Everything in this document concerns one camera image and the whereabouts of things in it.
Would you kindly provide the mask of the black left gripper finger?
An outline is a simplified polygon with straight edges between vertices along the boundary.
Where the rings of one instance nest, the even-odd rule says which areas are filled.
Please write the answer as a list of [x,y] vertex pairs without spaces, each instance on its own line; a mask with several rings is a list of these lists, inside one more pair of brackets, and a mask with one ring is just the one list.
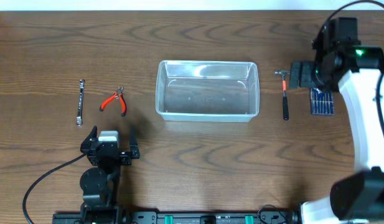
[[97,126],[94,126],[89,135],[82,142],[82,146],[90,146],[97,137]]
[[136,139],[134,126],[131,127],[131,131],[130,131],[129,148],[130,148],[131,152],[138,152],[138,142]]

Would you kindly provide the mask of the blue precision screwdriver set case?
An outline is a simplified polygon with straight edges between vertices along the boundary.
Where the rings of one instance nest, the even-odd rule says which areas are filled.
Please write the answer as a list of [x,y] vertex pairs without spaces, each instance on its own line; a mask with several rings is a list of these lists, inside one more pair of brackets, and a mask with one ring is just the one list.
[[318,116],[334,115],[334,99],[331,91],[310,89],[311,114]]

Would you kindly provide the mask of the claw hammer orange black handle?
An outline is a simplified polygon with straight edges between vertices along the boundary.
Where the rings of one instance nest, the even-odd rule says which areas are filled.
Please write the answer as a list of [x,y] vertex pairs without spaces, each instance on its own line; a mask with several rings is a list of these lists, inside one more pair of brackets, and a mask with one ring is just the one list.
[[288,98],[287,98],[287,88],[286,88],[286,75],[289,75],[288,70],[275,70],[275,75],[281,75],[282,77],[282,89],[283,89],[283,119],[289,119],[289,109],[288,109]]

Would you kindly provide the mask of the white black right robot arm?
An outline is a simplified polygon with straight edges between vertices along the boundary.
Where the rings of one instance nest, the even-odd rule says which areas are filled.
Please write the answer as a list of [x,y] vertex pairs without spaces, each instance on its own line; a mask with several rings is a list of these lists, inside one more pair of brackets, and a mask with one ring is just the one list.
[[384,221],[384,53],[362,45],[357,20],[324,23],[313,61],[291,64],[289,88],[339,92],[349,115],[355,173],[336,182],[329,196],[301,204],[299,223]]

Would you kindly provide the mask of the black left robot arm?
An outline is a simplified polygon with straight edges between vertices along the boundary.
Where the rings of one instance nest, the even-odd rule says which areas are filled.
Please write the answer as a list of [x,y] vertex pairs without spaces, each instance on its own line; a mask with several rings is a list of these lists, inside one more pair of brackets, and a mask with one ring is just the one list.
[[140,158],[135,129],[130,130],[128,151],[120,151],[117,131],[99,133],[96,126],[81,143],[80,151],[93,167],[80,178],[83,208],[77,223],[131,223],[129,214],[117,205],[116,199],[121,167]]

